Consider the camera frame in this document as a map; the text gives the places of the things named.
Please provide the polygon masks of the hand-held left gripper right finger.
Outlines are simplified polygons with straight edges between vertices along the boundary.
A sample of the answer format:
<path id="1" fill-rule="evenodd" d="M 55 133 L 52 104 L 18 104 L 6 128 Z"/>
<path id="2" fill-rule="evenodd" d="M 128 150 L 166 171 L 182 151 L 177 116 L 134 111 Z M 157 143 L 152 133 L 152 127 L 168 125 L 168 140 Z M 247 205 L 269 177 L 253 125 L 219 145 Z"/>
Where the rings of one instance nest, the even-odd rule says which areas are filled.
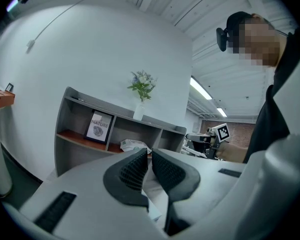
<path id="1" fill-rule="evenodd" d="M 190 226 L 179 218 L 174 203 L 189 199 L 198 188 L 201 177 L 193 166 L 159 149 L 152 150 L 152 171 L 168 196 L 164 231 L 173 236 Z"/>

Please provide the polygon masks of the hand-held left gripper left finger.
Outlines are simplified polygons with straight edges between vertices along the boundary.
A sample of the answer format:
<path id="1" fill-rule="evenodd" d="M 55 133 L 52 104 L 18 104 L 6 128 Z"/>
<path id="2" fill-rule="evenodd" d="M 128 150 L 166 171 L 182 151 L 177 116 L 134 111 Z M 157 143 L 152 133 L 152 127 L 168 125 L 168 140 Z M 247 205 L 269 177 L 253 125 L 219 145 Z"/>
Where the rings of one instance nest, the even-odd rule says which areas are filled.
<path id="1" fill-rule="evenodd" d="M 143 182 L 148 172 L 148 150 L 137 149 L 121 161 L 111 165 L 103 175 L 108 193 L 124 205 L 149 207 L 148 198 L 142 195 Z"/>

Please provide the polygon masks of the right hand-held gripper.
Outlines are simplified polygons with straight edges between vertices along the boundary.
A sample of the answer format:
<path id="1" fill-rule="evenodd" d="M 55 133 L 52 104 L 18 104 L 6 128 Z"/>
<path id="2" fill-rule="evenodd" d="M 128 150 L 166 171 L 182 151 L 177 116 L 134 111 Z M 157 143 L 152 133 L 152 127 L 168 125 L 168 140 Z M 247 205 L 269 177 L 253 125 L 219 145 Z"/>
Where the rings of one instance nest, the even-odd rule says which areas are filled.
<path id="1" fill-rule="evenodd" d="M 230 138 L 230 132 L 226 123 L 209 127 L 206 134 L 188 133 L 186 138 L 192 142 L 204 143 L 207 141 L 208 135 L 211 137 L 209 148 L 206 149 L 205 155 L 208 159 L 216 159 L 216 153 L 220 144 Z"/>

